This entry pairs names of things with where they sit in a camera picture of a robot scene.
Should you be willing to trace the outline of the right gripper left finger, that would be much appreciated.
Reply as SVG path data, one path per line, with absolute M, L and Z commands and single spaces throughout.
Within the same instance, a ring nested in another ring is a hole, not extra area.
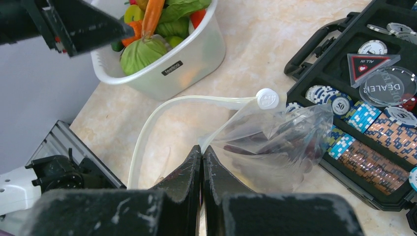
M 57 189 L 30 210 L 22 236 L 196 236 L 202 153 L 150 189 Z

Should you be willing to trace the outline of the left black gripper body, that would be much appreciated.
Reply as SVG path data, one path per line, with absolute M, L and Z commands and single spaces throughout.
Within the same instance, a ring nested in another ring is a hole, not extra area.
M 134 36 L 132 27 L 84 0 L 2 0 L 0 43 L 42 37 L 49 49 L 78 56 Z

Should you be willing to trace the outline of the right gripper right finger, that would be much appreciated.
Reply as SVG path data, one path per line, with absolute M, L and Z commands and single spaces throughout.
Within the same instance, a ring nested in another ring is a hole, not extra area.
M 219 161 L 213 148 L 202 157 L 209 236 L 361 236 L 352 206 L 328 193 L 252 191 Z

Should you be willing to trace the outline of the clear zip top bag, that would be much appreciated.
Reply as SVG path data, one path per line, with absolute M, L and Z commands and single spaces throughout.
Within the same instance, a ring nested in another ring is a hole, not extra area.
M 256 192 L 292 192 L 321 161 L 332 126 L 329 104 L 297 107 L 269 88 L 253 97 L 170 99 L 140 132 L 127 187 L 156 185 L 197 146 L 201 152 L 212 148 L 220 163 Z

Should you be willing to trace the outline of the white plastic basket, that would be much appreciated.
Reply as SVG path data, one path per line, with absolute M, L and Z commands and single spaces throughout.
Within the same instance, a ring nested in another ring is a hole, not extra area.
M 120 52 L 110 45 L 90 53 L 97 78 L 109 85 L 126 85 L 155 100 L 167 100 L 216 70 L 226 54 L 213 0 L 197 28 L 178 46 L 148 67 L 125 75 Z

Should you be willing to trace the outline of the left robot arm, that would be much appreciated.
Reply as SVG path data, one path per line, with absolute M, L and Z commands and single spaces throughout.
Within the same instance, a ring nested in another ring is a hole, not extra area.
M 51 50 L 78 56 L 134 35 L 120 19 L 83 0 L 3 0 L 0 43 L 42 37 Z M 115 184 L 96 158 L 77 163 L 72 148 L 64 155 L 30 161 L 0 177 L 0 213 L 31 208 L 52 189 L 101 189 Z

